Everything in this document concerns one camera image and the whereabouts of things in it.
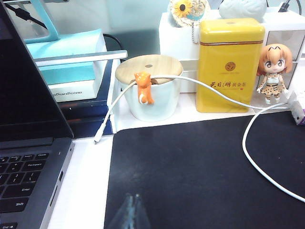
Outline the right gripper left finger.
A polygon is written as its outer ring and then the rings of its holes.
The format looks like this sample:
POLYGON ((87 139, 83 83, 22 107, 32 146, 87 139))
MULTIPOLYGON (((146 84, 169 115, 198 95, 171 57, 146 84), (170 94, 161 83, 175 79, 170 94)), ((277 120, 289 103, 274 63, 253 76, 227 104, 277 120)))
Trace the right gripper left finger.
POLYGON ((128 229, 134 214, 133 196, 127 194, 124 202, 110 221, 107 229, 128 229))

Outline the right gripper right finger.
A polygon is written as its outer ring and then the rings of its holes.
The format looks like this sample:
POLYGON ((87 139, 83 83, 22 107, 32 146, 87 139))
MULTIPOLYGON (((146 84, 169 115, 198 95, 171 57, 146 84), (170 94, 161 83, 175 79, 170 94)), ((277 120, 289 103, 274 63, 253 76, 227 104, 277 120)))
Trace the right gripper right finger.
POLYGON ((151 224, 146 213, 145 205, 142 197, 139 194, 135 195, 134 203, 134 216, 133 216, 134 229, 151 229, 151 224))

